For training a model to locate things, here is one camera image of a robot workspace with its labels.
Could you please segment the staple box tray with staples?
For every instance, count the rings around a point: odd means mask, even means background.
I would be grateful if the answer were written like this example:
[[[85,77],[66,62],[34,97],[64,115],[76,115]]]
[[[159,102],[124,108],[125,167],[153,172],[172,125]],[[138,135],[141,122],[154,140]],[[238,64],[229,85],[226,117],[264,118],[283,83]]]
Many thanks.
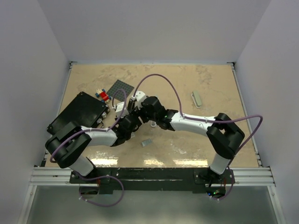
[[[143,141],[141,142],[141,146],[142,146],[142,147],[146,147],[146,146],[148,146],[148,145],[150,145],[150,144],[152,144],[152,143],[153,143],[152,139],[146,139],[146,140],[143,140]]]

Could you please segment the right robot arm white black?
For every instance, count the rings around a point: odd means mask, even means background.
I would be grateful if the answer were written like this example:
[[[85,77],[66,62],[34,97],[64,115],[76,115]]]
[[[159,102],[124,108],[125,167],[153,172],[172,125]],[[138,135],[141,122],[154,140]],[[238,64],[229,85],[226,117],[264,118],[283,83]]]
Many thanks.
[[[155,96],[132,97],[128,111],[135,112],[144,123],[153,121],[164,130],[187,131],[208,137],[216,152],[208,171],[208,178],[213,183],[224,179],[224,171],[245,137],[244,132],[224,113],[215,117],[186,118],[177,110],[165,109]]]

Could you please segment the light blue stapler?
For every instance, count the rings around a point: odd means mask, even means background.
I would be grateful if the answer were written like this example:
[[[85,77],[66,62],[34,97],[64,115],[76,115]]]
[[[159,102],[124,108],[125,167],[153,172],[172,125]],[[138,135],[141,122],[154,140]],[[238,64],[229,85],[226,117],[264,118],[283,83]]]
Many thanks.
[[[151,126],[151,127],[156,127],[156,126],[157,126],[157,123],[154,122],[154,121],[152,121],[152,122],[150,123],[150,126]]]

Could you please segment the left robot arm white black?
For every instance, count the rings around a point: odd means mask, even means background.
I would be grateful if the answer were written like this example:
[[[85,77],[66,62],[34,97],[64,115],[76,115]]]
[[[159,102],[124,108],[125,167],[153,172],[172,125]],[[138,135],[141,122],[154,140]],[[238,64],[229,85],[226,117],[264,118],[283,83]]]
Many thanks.
[[[86,183],[96,180],[95,165],[82,155],[88,146],[115,147],[131,138],[131,133],[136,132],[142,125],[136,115],[126,115],[120,119],[116,126],[97,129],[79,126],[76,122],[68,123],[45,143],[51,154],[51,162],[60,168],[71,168],[80,174]]]

